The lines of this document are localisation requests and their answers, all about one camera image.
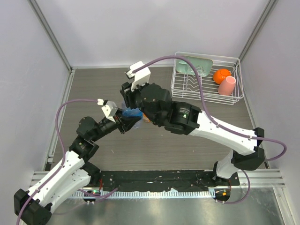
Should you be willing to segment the clear blue water bottle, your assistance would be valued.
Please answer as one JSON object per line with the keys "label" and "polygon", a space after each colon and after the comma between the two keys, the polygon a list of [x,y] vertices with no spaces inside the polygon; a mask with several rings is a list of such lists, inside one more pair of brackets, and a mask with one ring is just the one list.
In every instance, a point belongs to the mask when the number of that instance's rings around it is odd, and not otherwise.
{"label": "clear blue water bottle", "polygon": [[124,101],[121,103],[121,108],[122,108],[122,115],[126,117],[139,117],[139,121],[136,122],[135,125],[133,126],[133,129],[138,129],[142,124],[143,113],[138,108],[131,109],[127,107]]}

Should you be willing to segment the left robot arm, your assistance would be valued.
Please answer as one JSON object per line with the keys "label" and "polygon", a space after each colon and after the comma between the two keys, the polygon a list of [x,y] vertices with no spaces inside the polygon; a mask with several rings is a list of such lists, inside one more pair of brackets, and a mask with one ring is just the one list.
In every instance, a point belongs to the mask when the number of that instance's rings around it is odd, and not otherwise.
{"label": "left robot arm", "polygon": [[82,118],[78,136],[62,160],[48,174],[27,191],[19,189],[14,195],[17,222],[27,225],[45,225],[56,209],[74,192],[88,185],[95,187],[99,181],[99,169],[89,162],[99,146],[95,141],[114,130],[122,134],[129,131],[140,117],[125,117],[120,111],[115,122],[104,118],[96,122],[92,117]]}

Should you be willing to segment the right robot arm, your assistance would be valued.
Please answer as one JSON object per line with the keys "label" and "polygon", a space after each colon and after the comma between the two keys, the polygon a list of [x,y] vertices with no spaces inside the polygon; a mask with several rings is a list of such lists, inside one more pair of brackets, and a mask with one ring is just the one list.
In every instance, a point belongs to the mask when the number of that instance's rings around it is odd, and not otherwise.
{"label": "right robot arm", "polygon": [[134,90],[131,86],[126,82],[120,89],[126,106],[141,110],[155,126],[164,127],[173,134],[203,137],[231,149],[225,158],[214,164],[205,185],[223,185],[238,170],[254,171],[265,161],[264,149],[256,140],[257,134],[264,133],[263,129],[246,130],[230,125],[231,133],[221,128],[227,123],[220,120],[213,123],[199,107],[173,101],[170,92],[155,83]]}

